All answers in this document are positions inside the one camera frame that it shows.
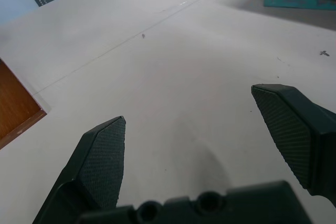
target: mounting hole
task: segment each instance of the mounting hole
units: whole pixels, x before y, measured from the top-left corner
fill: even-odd
[[[204,215],[211,215],[219,212],[222,205],[222,197],[214,192],[203,193],[196,201],[197,210]]]
[[[161,205],[155,201],[148,201],[142,204],[136,213],[139,223],[150,223],[156,219]]]

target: white table surface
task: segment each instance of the white table surface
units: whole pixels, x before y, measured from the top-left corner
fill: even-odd
[[[336,111],[335,30],[334,12],[263,0],[56,0],[0,27],[1,58],[48,112],[0,151],[0,222],[31,223],[82,134],[123,115],[119,205],[282,179],[335,223],[250,94],[282,83]]]

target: wooden edge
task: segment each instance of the wooden edge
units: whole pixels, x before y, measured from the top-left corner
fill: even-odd
[[[35,115],[28,118],[25,122],[23,122],[14,130],[5,135],[2,139],[0,139],[0,150],[7,144],[9,144],[11,141],[13,141],[15,138],[20,136],[22,133],[24,133],[27,129],[32,127],[39,120],[41,120],[46,114],[47,113],[44,112],[43,110],[38,111]]]

